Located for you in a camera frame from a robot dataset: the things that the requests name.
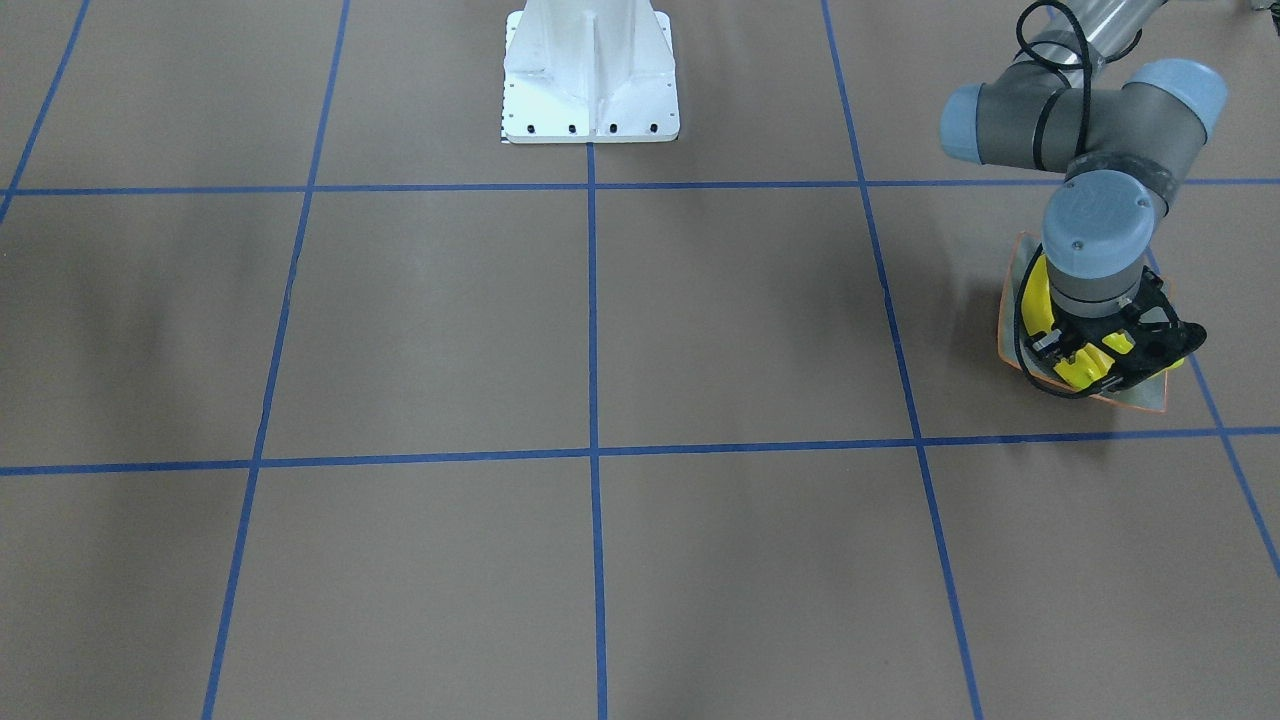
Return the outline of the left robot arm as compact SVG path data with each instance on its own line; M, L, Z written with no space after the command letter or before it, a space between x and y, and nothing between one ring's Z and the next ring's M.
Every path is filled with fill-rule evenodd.
M1178 318L1144 256L1211 141L1228 86L1188 59L1148 63L1117 88L1106 67L1139 42L1157 1L1052 1L1038 33L988 83L955 90L940 146L955 159L1060 174L1039 246L1012 273L1007 337L1053 368L1094 348L1111 373L1174 366L1206 331Z

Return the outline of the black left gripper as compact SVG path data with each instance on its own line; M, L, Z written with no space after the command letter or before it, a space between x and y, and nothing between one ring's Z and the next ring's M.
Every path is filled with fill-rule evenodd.
M1125 364L1144 361L1138 343L1139 314L1133 300L1105 304L1107 314L1080 316L1053 305L1052 300L1030 304L1030 351L1037 361L1055 366L1075 361L1075 356L1092 346L1112 360Z

